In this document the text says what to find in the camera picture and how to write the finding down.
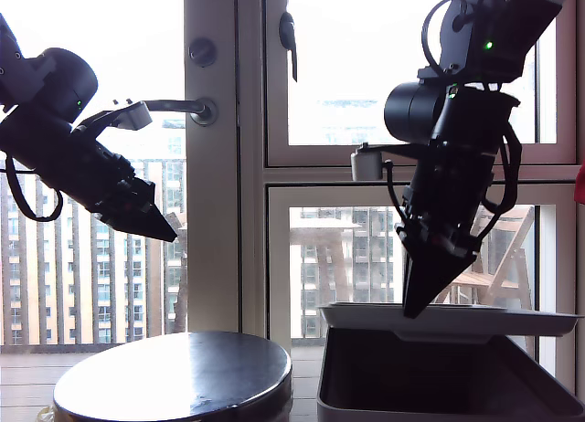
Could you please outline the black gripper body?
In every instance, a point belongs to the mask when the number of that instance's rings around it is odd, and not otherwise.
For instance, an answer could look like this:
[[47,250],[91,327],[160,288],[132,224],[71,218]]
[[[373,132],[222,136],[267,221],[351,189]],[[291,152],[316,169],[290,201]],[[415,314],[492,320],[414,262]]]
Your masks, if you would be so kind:
[[497,144],[431,142],[397,145],[417,161],[403,193],[407,220],[399,237],[412,260],[474,260],[481,243],[471,234],[492,180]]

